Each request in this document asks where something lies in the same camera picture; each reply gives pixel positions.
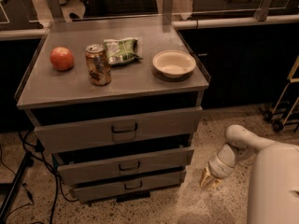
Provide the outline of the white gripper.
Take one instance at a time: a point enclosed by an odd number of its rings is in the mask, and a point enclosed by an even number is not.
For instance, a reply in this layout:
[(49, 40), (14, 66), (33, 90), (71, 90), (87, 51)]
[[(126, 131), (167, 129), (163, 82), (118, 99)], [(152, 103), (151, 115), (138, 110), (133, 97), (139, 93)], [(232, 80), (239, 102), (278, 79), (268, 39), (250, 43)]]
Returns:
[(216, 188), (221, 179), (229, 177), (236, 166), (238, 149), (225, 143), (221, 149), (208, 161), (208, 168), (205, 167), (200, 177), (200, 187), (206, 186), (207, 190)]

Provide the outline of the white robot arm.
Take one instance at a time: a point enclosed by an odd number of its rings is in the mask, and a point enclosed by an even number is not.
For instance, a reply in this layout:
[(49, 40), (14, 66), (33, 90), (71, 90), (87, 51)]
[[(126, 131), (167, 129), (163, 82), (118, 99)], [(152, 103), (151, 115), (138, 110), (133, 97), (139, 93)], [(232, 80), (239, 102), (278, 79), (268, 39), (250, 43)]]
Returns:
[(263, 138), (240, 125), (229, 126), (225, 139), (204, 168), (200, 186), (216, 187), (240, 161), (255, 155), (247, 224), (299, 224), (299, 146)]

